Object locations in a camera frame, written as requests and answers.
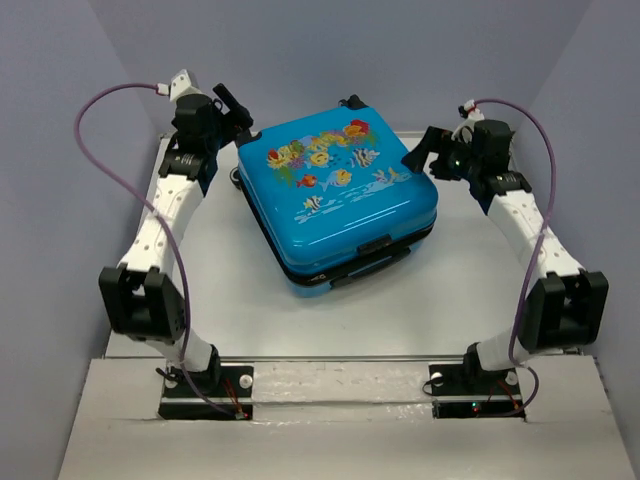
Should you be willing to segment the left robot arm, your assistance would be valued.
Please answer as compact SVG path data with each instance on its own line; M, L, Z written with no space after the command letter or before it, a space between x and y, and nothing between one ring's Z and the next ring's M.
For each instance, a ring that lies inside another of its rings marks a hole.
M118 265L104 268L98 282L112 330L157 350L187 372L195 392L209 395L221 383L219 353L191 329L188 289L173 277L184 270L175 250L218 171L219 151L248 132L253 119L222 83L212 95L177 84L169 93L174 132L151 209Z

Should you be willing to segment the blue hard-shell suitcase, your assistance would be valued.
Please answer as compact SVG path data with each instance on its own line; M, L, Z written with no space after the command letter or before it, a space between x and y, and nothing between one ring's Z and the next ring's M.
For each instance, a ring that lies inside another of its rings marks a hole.
M325 294L406 258L432 231L438 192L357 95L261 130L237 148L237 184L291 289Z

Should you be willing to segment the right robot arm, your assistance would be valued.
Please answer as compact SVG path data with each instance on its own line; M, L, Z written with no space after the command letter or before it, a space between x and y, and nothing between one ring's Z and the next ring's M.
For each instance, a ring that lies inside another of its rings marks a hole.
M512 327L465 352L460 379L473 392L537 354L593 344L609 291L603 273L587 270L562 245L529 182L510 168L512 137L509 125L498 120L457 131L431 126L402 160L413 172L428 167L437 179L466 181L525 271Z

